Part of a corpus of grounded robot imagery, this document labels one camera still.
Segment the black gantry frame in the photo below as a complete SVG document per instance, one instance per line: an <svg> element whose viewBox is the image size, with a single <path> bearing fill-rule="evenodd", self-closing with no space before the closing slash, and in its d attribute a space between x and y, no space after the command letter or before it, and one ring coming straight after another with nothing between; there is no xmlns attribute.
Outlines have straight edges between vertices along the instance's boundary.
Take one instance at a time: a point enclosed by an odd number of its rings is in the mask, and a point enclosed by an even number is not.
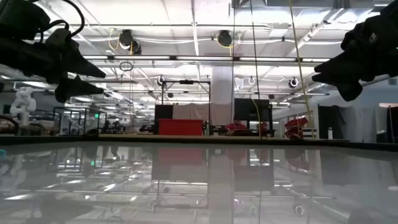
<svg viewBox="0 0 398 224"><path fill-rule="evenodd" d="M178 81L173 81L173 80L165 80L166 84L170 83L169 87L172 87L173 84L178 83L181 85L193 85L193 84L199 84L202 86L203 83L206 83L209 88L207 89L208 93L208 104L211 103L211 82L210 81L198 81L198 80L178 80ZM168 89L165 90L165 88L161 87L161 104L164 104L164 93L167 92ZM203 135L202 136L210 136L210 121L203 121Z"/></svg>

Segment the ceiling light strip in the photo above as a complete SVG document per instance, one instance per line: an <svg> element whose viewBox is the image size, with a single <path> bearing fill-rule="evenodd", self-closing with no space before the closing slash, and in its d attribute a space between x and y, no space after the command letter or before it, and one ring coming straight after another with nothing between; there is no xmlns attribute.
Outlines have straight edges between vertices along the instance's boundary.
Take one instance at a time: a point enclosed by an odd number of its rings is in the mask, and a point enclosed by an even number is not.
<svg viewBox="0 0 398 224"><path fill-rule="evenodd" d="M241 62L297 62L293 57L222 57L176 55L84 55L87 60L174 60L174 61L241 61Z"/></svg>

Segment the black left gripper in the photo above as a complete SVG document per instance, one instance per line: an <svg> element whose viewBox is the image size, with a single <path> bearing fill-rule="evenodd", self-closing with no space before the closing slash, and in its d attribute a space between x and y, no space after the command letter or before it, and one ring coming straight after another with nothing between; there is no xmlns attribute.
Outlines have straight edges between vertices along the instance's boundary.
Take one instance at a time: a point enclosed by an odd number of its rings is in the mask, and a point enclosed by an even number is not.
<svg viewBox="0 0 398 224"><path fill-rule="evenodd" d="M0 32L0 64L20 70L25 76L37 75L49 84L57 84L55 99L65 103L69 98L103 94L104 89L83 81L70 72L96 78L106 74L85 59L78 42L68 39L62 48L47 47L41 29Z"/></svg>

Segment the dark curtain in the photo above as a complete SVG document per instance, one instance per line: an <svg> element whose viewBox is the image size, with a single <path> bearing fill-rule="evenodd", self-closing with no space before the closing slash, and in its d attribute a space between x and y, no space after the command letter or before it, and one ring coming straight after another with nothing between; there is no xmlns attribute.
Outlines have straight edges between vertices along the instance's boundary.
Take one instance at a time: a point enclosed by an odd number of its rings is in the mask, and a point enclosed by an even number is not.
<svg viewBox="0 0 398 224"><path fill-rule="evenodd" d="M320 139L328 139L329 128L332 130L332 139L343 139L343 108L339 106L318 106L318 133Z"/></svg>

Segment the red cabinet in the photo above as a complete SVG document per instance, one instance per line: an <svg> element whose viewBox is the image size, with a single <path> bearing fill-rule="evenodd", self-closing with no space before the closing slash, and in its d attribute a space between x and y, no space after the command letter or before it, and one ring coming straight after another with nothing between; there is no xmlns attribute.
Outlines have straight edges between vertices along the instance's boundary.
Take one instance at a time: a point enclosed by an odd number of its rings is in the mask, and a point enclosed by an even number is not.
<svg viewBox="0 0 398 224"><path fill-rule="evenodd" d="M159 119L159 134L202 136L203 121L200 119Z"/></svg>

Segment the black monitor screen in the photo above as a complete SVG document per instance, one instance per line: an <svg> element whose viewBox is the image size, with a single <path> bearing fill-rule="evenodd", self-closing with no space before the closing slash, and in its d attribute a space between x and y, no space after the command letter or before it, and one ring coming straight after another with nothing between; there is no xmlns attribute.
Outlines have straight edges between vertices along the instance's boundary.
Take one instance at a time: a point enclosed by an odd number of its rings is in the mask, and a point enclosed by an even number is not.
<svg viewBox="0 0 398 224"><path fill-rule="evenodd" d="M271 121L272 106L269 100L235 98L234 118L240 121Z"/></svg>

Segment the black upright panel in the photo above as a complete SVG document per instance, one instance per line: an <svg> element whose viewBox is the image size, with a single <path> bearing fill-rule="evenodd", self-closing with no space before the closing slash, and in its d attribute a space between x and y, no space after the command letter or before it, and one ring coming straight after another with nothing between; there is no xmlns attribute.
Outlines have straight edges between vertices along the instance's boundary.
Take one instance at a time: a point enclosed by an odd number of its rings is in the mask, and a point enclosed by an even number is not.
<svg viewBox="0 0 398 224"><path fill-rule="evenodd" d="M173 118L173 105L155 105L154 134L159 133L159 119Z"/></svg>

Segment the black table frame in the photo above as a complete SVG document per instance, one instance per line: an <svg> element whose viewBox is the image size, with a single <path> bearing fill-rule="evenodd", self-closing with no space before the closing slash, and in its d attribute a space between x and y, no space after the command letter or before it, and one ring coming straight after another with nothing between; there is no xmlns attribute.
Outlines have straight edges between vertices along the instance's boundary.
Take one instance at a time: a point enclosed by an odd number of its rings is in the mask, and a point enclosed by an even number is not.
<svg viewBox="0 0 398 224"><path fill-rule="evenodd" d="M0 136L0 146L64 142L144 142L178 144L236 144L343 147L371 151L398 152L398 144L349 142L343 140L266 139L249 136L176 136L101 134L99 136Z"/></svg>

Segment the white robot figure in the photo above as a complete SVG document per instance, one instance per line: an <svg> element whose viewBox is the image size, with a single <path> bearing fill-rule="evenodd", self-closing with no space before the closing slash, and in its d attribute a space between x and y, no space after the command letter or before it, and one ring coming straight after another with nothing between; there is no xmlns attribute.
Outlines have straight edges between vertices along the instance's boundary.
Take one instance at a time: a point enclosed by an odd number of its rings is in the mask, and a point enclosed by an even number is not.
<svg viewBox="0 0 398 224"><path fill-rule="evenodd" d="M18 118L19 126L27 126L30 112L37 108L36 100L32 97L33 92L34 89L31 87L22 87L16 92L10 114L13 118Z"/></svg>

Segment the black framed glass enclosure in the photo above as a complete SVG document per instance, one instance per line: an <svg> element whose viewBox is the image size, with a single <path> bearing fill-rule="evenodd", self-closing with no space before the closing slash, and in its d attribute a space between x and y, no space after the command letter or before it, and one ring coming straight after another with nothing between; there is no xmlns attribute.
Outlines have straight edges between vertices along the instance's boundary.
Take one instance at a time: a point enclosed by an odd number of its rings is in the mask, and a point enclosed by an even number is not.
<svg viewBox="0 0 398 224"><path fill-rule="evenodd" d="M85 136L100 133L100 111L89 108L55 107L53 131L55 135Z"/></svg>

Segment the white cloth sheet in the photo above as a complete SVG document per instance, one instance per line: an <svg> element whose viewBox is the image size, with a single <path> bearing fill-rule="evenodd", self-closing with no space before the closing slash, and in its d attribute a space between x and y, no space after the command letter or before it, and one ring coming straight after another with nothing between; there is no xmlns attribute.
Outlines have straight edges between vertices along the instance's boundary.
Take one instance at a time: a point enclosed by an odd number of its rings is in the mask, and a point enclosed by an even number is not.
<svg viewBox="0 0 398 224"><path fill-rule="evenodd" d="M211 125L230 124L234 117L231 104L187 104L173 105L173 119L200 119Z"/></svg>

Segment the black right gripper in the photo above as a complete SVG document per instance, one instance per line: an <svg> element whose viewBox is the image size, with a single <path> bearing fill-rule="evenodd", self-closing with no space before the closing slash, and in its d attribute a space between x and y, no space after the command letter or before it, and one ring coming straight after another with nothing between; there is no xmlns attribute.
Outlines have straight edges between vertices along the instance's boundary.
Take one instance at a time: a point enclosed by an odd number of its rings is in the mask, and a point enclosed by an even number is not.
<svg viewBox="0 0 398 224"><path fill-rule="evenodd" d="M347 32L341 43L343 53L317 65L314 82L337 88L345 101L361 94L360 81L376 76L398 76L398 11L381 12Z"/></svg>

